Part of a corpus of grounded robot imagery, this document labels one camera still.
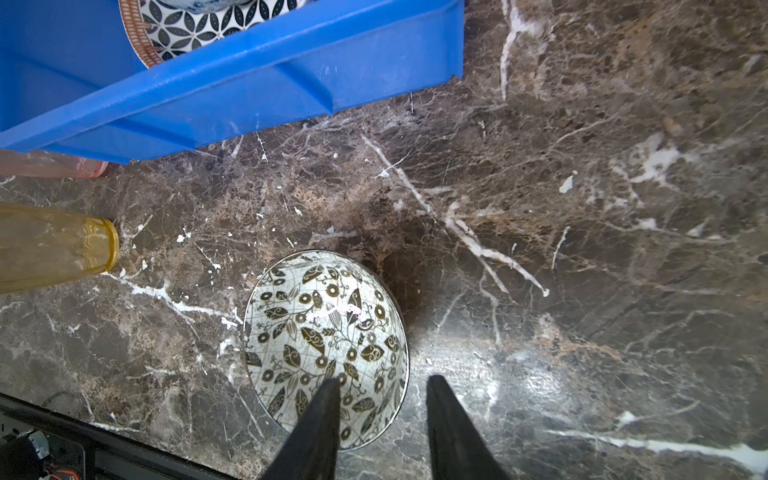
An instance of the blue plastic bin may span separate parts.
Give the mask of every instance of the blue plastic bin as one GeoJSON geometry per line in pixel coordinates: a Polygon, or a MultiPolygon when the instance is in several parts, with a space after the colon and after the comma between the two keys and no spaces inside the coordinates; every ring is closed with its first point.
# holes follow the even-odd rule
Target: blue plastic bin
{"type": "Polygon", "coordinates": [[[320,0],[147,70],[118,0],[6,0],[0,148],[125,164],[462,76],[464,0],[320,0]]]}

